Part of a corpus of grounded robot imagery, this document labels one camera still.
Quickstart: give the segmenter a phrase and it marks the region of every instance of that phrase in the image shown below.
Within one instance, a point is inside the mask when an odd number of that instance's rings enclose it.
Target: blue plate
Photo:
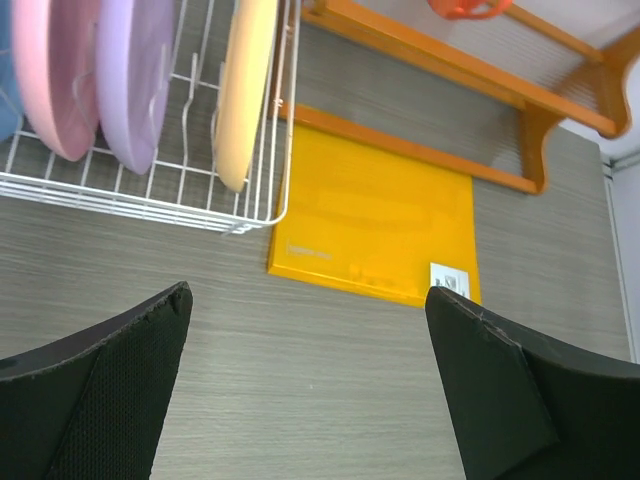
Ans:
[[[11,0],[0,0],[0,142],[16,131],[22,112],[11,59]]]

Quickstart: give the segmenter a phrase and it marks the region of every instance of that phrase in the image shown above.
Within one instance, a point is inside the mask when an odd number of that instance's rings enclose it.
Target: orange shelf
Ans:
[[[592,82],[598,100],[594,111],[521,77],[501,70],[442,41],[366,8],[354,0],[315,0],[303,8],[302,18],[352,41],[378,50],[452,82],[463,85],[519,109],[523,176],[509,174],[387,135],[328,113],[297,105],[296,121],[318,130],[341,135],[367,145],[409,156],[451,170],[467,173],[516,190],[541,194],[548,186],[545,145],[551,130],[563,119],[594,128],[602,136],[616,138],[630,126],[626,100],[629,67],[640,54],[640,27],[613,45],[597,50],[530,12],[512,5],[505,15],[585,58],[563,84],[589,79],[586,72],[598,69],[599,82]],[[283,106],[280,115],[288,115]]]

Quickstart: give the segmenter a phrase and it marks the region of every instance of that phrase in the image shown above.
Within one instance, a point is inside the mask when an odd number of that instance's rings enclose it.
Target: white wire dish rack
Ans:
[[[169,104],[150,171],[139,176],[123,168],[100,135],[84,160],[68,162],[23,119],[0,144],[0,195],[225,233],[274,225],[287,211],[293,121],[279,121],[278,109],[268,106],[271,92],[274,102],[286,95],[295,104],[300,1],[280,2],[281,18],[291,21],[274,32],[284,40],[274,41],[271,51],[254,159],[241,193],[217,178],[210,136],[235,3],[177,0]]]

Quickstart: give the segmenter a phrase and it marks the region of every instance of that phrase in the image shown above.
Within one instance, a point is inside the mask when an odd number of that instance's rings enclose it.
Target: purple plate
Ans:
[[[103,0],[96,43],[102,132],[120,163],[142,175],[167,107],[173,0]]]

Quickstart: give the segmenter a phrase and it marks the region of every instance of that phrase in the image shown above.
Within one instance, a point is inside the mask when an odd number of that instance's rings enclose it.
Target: cutting board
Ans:
[[[423,307],[436,263],[481,302],[471,177],[308,127],[293,138],[270,274]]]

